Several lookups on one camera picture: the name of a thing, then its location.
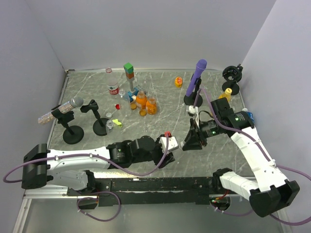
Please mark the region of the clear plastic bottle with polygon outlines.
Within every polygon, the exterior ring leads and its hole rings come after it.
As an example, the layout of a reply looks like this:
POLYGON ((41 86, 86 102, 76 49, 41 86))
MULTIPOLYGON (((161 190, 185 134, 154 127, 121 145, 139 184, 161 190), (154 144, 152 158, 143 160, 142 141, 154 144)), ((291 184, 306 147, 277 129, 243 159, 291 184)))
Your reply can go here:
POLYGON ((107 135, 111 134, 113 132, 113 129, 114 129, 114 122, 109 119, 106 122, 105 128, 106 128, 106 134, 107 135))

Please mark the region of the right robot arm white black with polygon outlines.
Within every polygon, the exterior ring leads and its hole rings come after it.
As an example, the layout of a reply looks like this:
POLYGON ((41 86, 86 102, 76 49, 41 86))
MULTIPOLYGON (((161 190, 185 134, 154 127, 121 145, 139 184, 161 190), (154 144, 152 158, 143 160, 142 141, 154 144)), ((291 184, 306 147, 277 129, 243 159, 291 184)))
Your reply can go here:
POLYGON ((191 113, 190 130, 182 150, 201 150, 208 138, 226 134, 240 149, 256 179, 251 181, 229 168, 222 168, 213 173, 209 187, 217 193, 228 190, 239 194, 260 217, 290 206, 300 187, 277 168, 248 113, 234 112, 226 98, 212 101, 211 107, 213 114, 209 121, 201 121, 197 109, 191 113))

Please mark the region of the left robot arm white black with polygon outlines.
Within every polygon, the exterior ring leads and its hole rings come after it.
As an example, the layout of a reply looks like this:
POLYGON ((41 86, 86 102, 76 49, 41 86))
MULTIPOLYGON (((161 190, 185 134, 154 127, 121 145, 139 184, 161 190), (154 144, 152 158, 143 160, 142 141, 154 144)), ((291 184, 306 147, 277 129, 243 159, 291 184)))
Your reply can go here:
POLYGON ((157 140, 142 136, 91 150, 49 150, 46 144, 38 144, 24 156, 21 187, 28 190, 54 184, 91 195, 96 189, 91 170, 123 170, 150 161, 163 168, 174 161, 173 151, 178 148, 174 136, 164 135, 157 140))

